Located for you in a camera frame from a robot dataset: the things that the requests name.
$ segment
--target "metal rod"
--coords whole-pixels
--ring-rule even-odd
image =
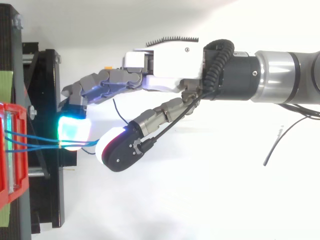
[[[35,177],[44,177],[44,171],[42,171],[42,168],[39,166],[31,166],[28,169],[28,176],[29,178],[35,178]]]
[[[31,64],[33,58],[34,58],[33,54],[23,54],[22,55],[23,64],[24,65]]]

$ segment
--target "green strip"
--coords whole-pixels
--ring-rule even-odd
[[[10,204],[4,205],[3,208],[0,209],[0,227],[8,227],[10,219]]]
[[[0,102],[2,103],[11,102],[13,75],[14,75],[13,71],[0,71]],[[0,209],[0,227],[8,227],[9,219],[10,219],[10,204],[6,204],[3,208]]]
[[[10,103],[13,71],[0,71],[0,102]]]

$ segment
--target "cable connector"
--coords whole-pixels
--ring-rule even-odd
[[[140,151],[141,151],[142,153],[145,154],[147,151],[149,151],[149,150],[154,146],[154,144],[155,144],[156,142],[157,142],[157,140],[156,140],[154,137],[149,138],[149,139],[145,140],[144,142],[142,142],[142,143],[140,144],[139,149],[140,149]]]

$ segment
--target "red container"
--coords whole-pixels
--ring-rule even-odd
[[[21,196],[29,187],[28,178],[28,153],[15,152],[6,154],[5,147],[5,126],[7,118],[10,116],[11,129],[13,132],[27,134],[27,111],[24,107],[16,104],[0,103],[0,209]],[[12,139],[18,142],[27,143],[26,137],[12,135]],[[14,150],[25,149],[25,146],[13,144]],[[14,175],[9,174],[8,165]],[[9,187],[9,178],[14,181],[14,187]]]

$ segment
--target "cyan light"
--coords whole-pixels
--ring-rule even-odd
[[[61,116],[58,122],[58,139],[69,141],[87,141],[89,138],[91,121],[69,116]],[[84,145],[85,143],[63,142],[62,145]],[[66,147],[70,151],[76,151],[81,147]]]

